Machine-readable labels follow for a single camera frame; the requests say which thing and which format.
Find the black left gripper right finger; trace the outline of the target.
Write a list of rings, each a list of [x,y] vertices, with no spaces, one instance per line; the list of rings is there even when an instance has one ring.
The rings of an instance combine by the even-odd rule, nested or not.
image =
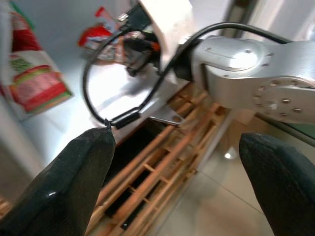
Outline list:
[[[276,236],[315,234],[315,166],[297,148],[261,133],[243,133],[239,155]]]

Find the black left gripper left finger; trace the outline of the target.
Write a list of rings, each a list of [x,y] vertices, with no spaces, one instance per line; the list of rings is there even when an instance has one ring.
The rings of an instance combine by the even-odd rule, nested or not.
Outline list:
[[[0,221],[0,234],[83,236],[115,146],[107,127],[89,129],[70,141]]]

